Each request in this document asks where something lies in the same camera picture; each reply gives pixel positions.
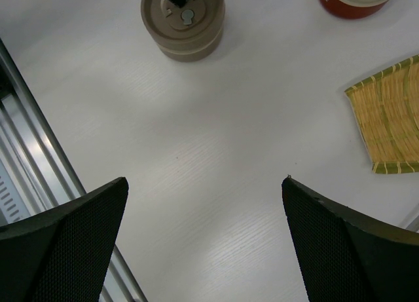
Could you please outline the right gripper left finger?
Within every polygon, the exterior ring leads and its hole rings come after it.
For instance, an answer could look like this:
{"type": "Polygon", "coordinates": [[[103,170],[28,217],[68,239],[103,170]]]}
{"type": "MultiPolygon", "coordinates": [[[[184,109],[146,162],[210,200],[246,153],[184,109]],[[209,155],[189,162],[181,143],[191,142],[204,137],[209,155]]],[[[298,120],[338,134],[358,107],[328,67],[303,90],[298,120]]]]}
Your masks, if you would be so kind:
{"type": "Polygon", "coordinates": [[[128,199],[117,178],[1,227],[2,301],[98,301],[128,199]]]}

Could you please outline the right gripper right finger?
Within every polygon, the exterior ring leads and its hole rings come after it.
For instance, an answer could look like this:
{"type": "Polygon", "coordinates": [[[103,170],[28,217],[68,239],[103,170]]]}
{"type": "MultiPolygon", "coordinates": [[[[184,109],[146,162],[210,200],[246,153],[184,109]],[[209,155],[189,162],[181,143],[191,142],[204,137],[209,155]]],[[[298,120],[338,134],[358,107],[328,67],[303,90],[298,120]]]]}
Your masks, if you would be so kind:
{"type": "Polygon", "coordinates": [[[310,301],[417,301],[418,233],[287,177],[282,200],[310,301]]]}

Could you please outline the brown round lid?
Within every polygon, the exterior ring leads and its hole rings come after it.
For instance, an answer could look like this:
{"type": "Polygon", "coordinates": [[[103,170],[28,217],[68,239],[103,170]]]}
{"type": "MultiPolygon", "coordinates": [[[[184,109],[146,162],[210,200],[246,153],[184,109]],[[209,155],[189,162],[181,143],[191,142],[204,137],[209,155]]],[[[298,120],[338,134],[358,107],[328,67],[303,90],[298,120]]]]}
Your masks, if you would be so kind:
{"type": "Polygon", "coordinates": [[[156,44],[190,50],[208,44],[224,26],[225,0],[187,0],[184,7],[167,0],[141,0],[140,12],[156,44]]]}

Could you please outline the tan steel lunch bowl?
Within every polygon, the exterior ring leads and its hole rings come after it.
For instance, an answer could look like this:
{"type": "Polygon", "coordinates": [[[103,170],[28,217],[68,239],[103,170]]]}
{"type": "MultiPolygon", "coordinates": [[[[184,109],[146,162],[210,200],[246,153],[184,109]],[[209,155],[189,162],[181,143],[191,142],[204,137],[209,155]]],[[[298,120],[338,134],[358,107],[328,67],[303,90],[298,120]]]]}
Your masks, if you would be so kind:
{"type": "Polygon", "coordinates": [[[224,27],[222,27],[217,34],[206,44],[199,46],[196,49],[190,50],[174,50],[160,44],[156,44],[160,51],[167,57],[177,62],[196,62],[209,56],[219,46],[223,37],[224,27]]]}

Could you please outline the red steel lunch bowl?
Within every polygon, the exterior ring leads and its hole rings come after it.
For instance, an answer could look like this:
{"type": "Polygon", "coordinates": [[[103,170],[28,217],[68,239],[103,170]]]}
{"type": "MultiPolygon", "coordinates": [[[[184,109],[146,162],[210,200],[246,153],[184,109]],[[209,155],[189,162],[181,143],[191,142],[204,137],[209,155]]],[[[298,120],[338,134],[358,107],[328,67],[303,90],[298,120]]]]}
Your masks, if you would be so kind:
{"type": "Polygon", "coordinates": [[[319,0],[333,16],[355,20],[378,12],[390,0],[319,0]]]}

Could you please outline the bamboo woven tray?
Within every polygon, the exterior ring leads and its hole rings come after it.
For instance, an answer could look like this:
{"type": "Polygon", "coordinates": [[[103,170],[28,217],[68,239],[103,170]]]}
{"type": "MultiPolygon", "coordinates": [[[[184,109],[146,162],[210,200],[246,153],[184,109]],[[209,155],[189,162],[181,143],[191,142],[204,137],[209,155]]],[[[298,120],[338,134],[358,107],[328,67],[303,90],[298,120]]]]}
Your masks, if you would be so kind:
{"type": "Polygon", "coordinates": [[[418,171],[418,55],[345,90],[375,174],[418,171]]]}

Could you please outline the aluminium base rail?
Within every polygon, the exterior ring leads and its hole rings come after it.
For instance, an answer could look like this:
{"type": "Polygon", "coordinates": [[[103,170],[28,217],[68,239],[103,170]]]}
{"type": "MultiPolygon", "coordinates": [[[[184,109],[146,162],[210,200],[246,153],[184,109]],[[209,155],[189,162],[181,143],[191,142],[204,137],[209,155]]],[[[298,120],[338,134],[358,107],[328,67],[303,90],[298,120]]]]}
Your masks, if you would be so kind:
{"type": "MultiPolygon", "coordinates": [[[[1,162],[27,208],[24,219],[90,193],[5,47],[1,48],[1,162]]],[[[98,301],[144,300],[115,242],[98,301]]]]}

